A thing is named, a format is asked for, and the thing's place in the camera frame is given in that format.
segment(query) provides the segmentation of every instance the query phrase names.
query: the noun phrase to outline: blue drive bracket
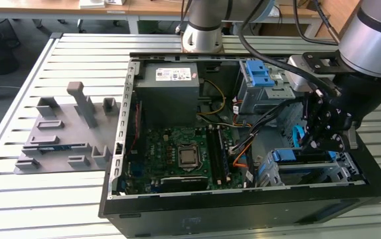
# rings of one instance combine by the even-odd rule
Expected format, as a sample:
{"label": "blue drive bracket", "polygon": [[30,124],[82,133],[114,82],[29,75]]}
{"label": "blue drive bracket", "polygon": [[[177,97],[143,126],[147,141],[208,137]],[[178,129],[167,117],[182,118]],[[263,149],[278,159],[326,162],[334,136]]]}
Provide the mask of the blue drive bracket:
{"label": "blue drive bracket", "polygon": [[295,152],[292,151],[292,149],[279,149],[276,151],[274,151],[274,159],[275,162],[278,161],[296,161],[296,155]]}
{"label": "blue drive bracket", "polygon": [[247,61],[247,71],[252,78],[254,86],[275,86],[275,81],[270,76],[270,69],[263,61]]}

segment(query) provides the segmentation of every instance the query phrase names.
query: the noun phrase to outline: label sticker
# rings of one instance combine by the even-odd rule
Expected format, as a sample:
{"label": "label sticker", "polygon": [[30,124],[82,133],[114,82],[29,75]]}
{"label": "label sticker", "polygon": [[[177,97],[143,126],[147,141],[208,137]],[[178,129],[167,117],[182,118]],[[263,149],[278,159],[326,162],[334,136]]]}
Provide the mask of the label sticker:
{"label": "label sticker", "polygon": [[239,106],[234,106],[234,114],[239,115]]}
{"label": "label sticker", "polygon": [[125,11],[107,11],[107,13],[119,13],[119,14],[126,14]]}
{"label": "label sticker", "polygon": [[191,81],[191,68],[159,68],[157,81]]}
{"label": "label sticker", "polygon": [[283,77],[282,77],[280,74],[278,74],[278,75],[271,75],[271,78],[272,78],[272,79],[283,79]]}
{"label": "label sticker", "polygon": [[248,178],[248,180],[252,182],[252,180],[255,179],[255,176],[252,175],[252,173],[250,171],[247,171],[246,177]]}

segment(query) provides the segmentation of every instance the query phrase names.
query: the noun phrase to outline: green circuit board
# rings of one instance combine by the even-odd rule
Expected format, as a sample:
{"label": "green circuit board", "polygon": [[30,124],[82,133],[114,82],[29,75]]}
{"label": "green circuit board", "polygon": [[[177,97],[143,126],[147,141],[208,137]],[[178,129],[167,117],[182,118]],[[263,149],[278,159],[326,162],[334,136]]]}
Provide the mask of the green circuit board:
{"label": "green circuit board", "polygon": [[[232,189],[242,187],[242,175],[238,172],[230,174],[231,181],[219,185],[214,183],[210,151],[207,148],[206,127],[171,127],[166,129],[150,129],[147,131],[146,162],[142,166],[143,173],[134,177],[137,194],[154,193],[151,184],[166,177],[204,176],[208,178],[208,190]],[[234,145],[232,132],[228,127],[222,128],[224,145]],[[184,169],[179,163],[179,150],[186,146],[198,145],[198,167]]]}

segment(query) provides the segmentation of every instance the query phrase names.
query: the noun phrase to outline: cpu socket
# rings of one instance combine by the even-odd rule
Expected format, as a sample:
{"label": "cpu socket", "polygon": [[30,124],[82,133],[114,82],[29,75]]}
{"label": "cpu socket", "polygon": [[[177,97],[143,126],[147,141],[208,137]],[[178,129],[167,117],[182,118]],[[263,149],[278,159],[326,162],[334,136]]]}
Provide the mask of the cpu socket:
{"label": "cpu socket", "polygon": [[199,165],[198,144],[182,145],[179,148],[179,167],[186,171],[192,171]]}

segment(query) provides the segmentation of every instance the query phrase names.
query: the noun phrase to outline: screw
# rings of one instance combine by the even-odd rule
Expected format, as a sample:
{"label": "screw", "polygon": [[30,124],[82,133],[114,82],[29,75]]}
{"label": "screw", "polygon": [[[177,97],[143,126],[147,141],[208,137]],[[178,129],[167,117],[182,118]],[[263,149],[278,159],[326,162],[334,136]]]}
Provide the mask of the screw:
{"label": "screw", "polygon": [[318,148],[318,143],[315,141],[311,142],[312,148]]}
{"label": "screw", "polygon": [[319,95],[320,98],[324,97],[324,93],[320,91],[320,89],[316,90],[316,94]]}

